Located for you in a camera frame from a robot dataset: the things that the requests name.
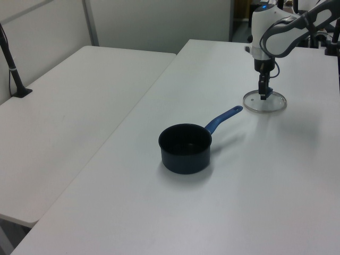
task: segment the white table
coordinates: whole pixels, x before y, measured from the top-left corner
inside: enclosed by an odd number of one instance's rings
[[[175,57],[84,47],[0,106],[0,218],[32,227]]]
[[[221,124],[208,168],[161,163],[163,129],[206,125],[256,89],[243,47],[190,40],[13,255],[339,254],[339,84],[323,51],[277,60],[287,109]]]

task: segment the black stand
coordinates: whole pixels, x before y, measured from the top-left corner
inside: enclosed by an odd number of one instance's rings
[[[340,34],[340,19],[336,21],[333,38],[331,41],[326,42],[325,55],[327,56],[337,56],[337,50],[340,48],[338,42]]]
[[[8,67],[10,68],[10,72],[12,74],[12,77],[14,79],[14,82],[16,84],[16,93],[13,95],[13,97],[19,97],[19,98],[23,98],[26,95],[28,95],[29,93],[32,92],[31,89],[27,89],[23,86],[19,73],[16,69],[16,66],[14,64],[14,60],[12,58],[11,52],[10,52],[10,48],[8,45],[8,42],[6,40],[5,34],[3,32],[3,28],[0,24],[0,45],[1,45],[1,49],[5,55],[5,59],[7,61]]]

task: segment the saucepan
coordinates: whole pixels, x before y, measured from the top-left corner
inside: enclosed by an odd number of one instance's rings
[[[210,163],[211,135],[223,121],[242,111],[235,106],[213,119],[206,127],[178,124],[164,130],[158,139],[166,168],[178,174],[194,174]]]

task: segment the floor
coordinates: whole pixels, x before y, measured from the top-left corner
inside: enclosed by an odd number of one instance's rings
[[[0,231],[4,233],[8,239],[0,240],[0,255],[10,255],[13,248],[19,245],[30,230],[28,227],[0,219]]]

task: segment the white wall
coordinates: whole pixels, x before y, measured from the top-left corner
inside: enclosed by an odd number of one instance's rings
[[[0,0],[1,13],[15,10],[9,1]],[[8,18],[3,28],[25,87],[81,47],[91,45],[82,0],[53,0],[14,20]],[[8,71],[0,50],[0,104],[10,97]]]
[[[229,41],[232,0],[86,0],[100,46],[178,53],[189,39]]]

